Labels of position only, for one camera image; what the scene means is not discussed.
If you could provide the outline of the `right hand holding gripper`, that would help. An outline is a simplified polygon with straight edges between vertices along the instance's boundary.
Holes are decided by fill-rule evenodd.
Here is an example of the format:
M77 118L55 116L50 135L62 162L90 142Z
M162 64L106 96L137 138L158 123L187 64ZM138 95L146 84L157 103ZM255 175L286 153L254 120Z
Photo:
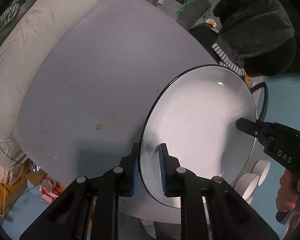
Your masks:
M296 207L300 196L300 180L295 183L296 175L285 169L279 180L280 188L275 200L277 210L280 212L291 211Z

